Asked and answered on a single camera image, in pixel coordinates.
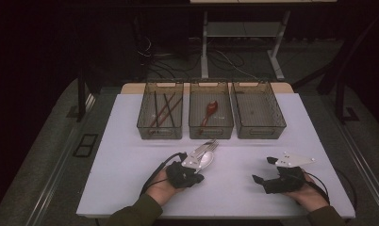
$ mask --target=hand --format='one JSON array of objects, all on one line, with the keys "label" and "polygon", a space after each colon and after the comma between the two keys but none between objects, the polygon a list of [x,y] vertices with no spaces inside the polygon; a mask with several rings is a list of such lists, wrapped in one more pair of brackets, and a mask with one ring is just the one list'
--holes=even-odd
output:
[{"label": "hand", "polygon": [[160,206],[162,206],[166,204],[173,195],[183,190],[184,188],[176,189],[170,184],[170,182],[167,180],[165,168],[157,174],[157,176],[151,182],[151,186],[148,187],[145,193],[151,196]]},{"label": "hand", "polygon": [[[305,179],[308,182],[315,183],[313,179],[311,179],[306,173]],[[304,184],[301,189],[297,191],[286,192],[283,194],[297,201],[308,212],[312,212],[329,205],[324,197],[316,189],[309,186],[308,184]]]}]

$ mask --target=wrist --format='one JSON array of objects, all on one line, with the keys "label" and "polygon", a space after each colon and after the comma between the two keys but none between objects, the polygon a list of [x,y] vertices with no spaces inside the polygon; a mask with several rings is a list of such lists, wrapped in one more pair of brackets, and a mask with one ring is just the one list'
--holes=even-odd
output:
[{"label": "wrist", "polygon": [[148,187],[145,193],[152,197],[160,206],[163,206],[175,194],[175,190],[170,185],[154,185]]}]

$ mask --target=person's left hand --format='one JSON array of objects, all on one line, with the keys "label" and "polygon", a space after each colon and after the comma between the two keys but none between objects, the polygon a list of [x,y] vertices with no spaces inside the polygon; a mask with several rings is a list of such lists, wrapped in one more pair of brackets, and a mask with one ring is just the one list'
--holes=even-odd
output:
[{"label": "person's left hand", "polygon": [[151,196],[160,206],[166,204],[169,199],[176,193],[183,191],[185,188],[174,188],[167,180],[166,168],[151,182],[151,186],[146,190],[146,194]]}]

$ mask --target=brown stick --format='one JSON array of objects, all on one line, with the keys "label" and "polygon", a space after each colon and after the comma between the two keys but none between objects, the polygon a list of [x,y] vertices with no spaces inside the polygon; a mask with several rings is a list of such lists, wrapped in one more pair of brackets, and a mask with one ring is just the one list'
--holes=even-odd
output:
[{"label": "brown stick", "polygon": [[157,119],[162,115],[164,109],[166,109],[167,105],[169,104],[169,102],[172,100],[173,96],[175,95],[175,92],[173,93],[173,95],[169,98],[169,100],[167,101],[167,103],[162,107],[162,109],[157,113],[157,117],[151,122],[151,125],[149,127],[153,127],[154,124],[157,122]]}]

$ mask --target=person's right hand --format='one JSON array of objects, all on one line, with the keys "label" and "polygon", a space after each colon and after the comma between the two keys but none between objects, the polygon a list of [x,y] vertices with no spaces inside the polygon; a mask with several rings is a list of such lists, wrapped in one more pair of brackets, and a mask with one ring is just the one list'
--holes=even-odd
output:
[{"label": "person's right hand", "polygon": [[[306,173],[305,179],[308,182],[314,183],[313,179],[311,179]],[[286,192],[283,194],[297,201],[308,212],[312,212],[329,205],[324,197],[316,189],[309,186],[308,184],[304,184],[299,190]]]}]

